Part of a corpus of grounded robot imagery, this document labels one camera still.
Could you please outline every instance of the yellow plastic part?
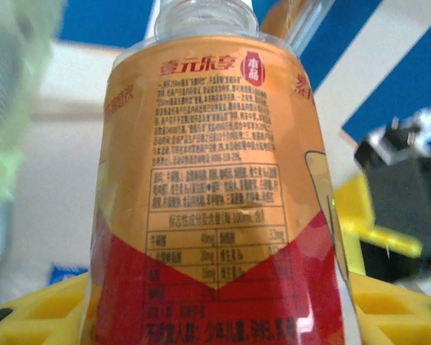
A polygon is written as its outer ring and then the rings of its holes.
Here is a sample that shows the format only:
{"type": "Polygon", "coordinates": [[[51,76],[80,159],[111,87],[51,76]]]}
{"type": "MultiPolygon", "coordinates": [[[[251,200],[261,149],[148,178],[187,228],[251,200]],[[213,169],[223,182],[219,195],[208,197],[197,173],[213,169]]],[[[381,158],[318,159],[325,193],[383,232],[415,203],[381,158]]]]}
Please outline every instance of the yellow plastic part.
{"type": "MultiPolygon", "coordinates": [[[[363,345],[431,345],[430,297],[355,273],[350,279],[363,345]]],[[[0,306],[14,309],[0,322],[0,345],[76,345],[85,286],[82,275],[0,306]]]]}
{"type": "MultiPolygon", "coordinates": [[[[422,244],[418,239],[375,225],[371,195],[364,174],[350,180],[335,192],[335,206],[343,237],[359,237],[363,241],[407,257],[421,255],[422,244]]],[[[347,257],[352,257],[352,248],[345,247],[345,250],[348,250],[347,257]]]]}

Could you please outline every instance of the nutrition facts table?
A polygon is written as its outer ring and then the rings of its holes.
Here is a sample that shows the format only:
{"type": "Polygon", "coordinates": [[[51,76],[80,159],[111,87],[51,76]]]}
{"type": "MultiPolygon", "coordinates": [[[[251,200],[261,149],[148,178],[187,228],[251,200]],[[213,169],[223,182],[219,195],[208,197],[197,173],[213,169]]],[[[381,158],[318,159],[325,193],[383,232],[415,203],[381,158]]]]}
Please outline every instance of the nutrition facts table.
{"type": "Polygon", "coordinates": [[[145,284],[150,303],[275,298],[268,286],[291,279],[289,257],[275,257],[271,277],[249,279],[246,273],[288,243],[276,165],[153,169],[145,284]],[[163,264],[192,279],[163,276],[163,264]],[[249,293],[253,279],[265,288],[249,293]],[[239,289],[225,294],[228,282],[239,289]]]}

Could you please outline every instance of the orange bottle label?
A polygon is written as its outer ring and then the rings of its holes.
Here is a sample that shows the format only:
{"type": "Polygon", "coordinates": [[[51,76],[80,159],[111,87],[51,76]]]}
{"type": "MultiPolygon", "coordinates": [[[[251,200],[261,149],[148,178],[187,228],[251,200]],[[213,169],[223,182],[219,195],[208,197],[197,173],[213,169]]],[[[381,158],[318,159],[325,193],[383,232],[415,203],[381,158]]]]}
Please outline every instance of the orange bottle label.
{"type": "Polygon", "coordinates": [[[96,201],[82,344],[344,343],[318,117],[282,48],[193,37],[125,59],[96,201]]]}

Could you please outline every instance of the blurry green object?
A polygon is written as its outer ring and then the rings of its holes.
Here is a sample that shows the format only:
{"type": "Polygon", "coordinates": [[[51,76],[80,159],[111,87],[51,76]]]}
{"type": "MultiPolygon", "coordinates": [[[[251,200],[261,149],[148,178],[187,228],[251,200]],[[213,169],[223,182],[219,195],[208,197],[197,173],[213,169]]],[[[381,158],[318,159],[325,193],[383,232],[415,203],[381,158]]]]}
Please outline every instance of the blurry green object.
{"type": "Polygon", "coordinates": [[[19,147],[50,56],[63,0],[0,0],[0,257],[6,245],[19,147]]]}

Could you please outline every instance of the bottle neck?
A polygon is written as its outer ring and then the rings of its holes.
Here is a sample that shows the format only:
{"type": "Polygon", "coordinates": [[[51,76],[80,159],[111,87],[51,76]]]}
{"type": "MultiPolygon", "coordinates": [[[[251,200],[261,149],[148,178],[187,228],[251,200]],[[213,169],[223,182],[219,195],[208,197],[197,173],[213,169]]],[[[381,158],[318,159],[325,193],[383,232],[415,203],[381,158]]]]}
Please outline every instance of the bottle neck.
{"type": "Polygon", "coordinates": [[[259,24],[242,0],[162,0],[155,36],[238,33],[256,36],[259,24]]]}

